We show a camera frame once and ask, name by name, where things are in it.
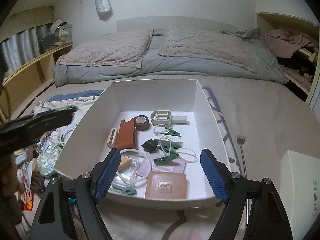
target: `brown tape roll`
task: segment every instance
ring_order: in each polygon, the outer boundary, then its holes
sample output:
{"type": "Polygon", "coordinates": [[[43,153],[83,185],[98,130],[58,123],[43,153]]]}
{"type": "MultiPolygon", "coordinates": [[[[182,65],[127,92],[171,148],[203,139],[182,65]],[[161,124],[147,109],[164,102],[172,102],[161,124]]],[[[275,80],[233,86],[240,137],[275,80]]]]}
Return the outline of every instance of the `brown tape roll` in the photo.
{"type": "Polygon", "coordinates": [[[136,129],[139,131],[145,131],[150,126],[149,119],[145,115],[138,115],[134,123],[135,123],[136,129]]]}

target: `person's hand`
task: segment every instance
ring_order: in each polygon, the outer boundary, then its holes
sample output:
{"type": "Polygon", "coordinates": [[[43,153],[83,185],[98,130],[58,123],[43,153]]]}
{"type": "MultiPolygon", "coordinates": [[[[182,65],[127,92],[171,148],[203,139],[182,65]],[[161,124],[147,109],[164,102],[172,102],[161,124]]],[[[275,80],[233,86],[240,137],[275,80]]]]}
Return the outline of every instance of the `person's hand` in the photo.
{"type": "Polygon", "coordinates": [[[13,154],[0,159],[0,190],[5,197],[14,195],[18,190],[24,191],[22,184],[18,182],[17,170],[13,154]]]}

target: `pink clothing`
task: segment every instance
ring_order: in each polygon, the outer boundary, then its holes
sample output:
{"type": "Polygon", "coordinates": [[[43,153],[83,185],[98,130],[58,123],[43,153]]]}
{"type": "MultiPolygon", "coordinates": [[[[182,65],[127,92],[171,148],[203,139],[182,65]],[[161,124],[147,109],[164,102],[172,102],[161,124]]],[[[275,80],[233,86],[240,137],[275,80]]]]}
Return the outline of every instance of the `pink clothing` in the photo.
{"type": "Polygon", "coordinates": [[[310,43],[306,34],[291,35],[289,32],[274,29],[266,33],[265,40],[268,48],[275,57],[291,58],[300,48],[310,43]]]}

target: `black cable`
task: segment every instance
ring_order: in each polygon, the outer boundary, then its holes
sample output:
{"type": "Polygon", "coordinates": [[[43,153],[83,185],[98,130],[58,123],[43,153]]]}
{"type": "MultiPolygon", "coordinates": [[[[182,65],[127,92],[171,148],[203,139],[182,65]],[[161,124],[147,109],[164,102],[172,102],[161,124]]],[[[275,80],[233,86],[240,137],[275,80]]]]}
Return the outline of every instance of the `black cable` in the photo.
{"type": "Polygon", "coordinates": [[[10,97],[9,97],[9,93],[6,87],[2,87],[2,90],[5,93],[5,96],[7,98],[7,103],[8,103],[8,115],[9,115],[9,119],[8,122],[11,120],[11,104],[10,104],[10,97]]]}

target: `silver pivot bolt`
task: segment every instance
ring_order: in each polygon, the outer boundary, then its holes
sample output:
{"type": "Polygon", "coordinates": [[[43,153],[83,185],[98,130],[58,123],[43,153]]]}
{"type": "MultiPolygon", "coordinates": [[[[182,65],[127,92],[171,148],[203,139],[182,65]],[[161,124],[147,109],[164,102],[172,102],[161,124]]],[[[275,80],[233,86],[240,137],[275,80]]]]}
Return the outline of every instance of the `silver pivot bolt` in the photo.
{"type": "Polygon", "coordinates": [[[89,178],[89,177],[90,177],[90,172],[84,172],[84,173],[82,173],[81,177],[84,178],[84,179],[89,178]]]}
{"type": "Polygon", "coordinates": [[[263,182],[264,182],[265,184],[271,184],[271,179],[269,179],[269,178],[264,178],[264,179],[263,179],[263,182]]]}
{"type": "Polygon", "coordinates": [[[232,176],[234,179],[239,179],[239,178],[240,178],[240,174],[237,173],[237,172],[231,173],[231,176],[232,176]]]}
{"type": "Polygon", "coordinates": [[[58,182],[58,178],[52,178],[50,182],[51,184],[56,184],[58,182]]]}

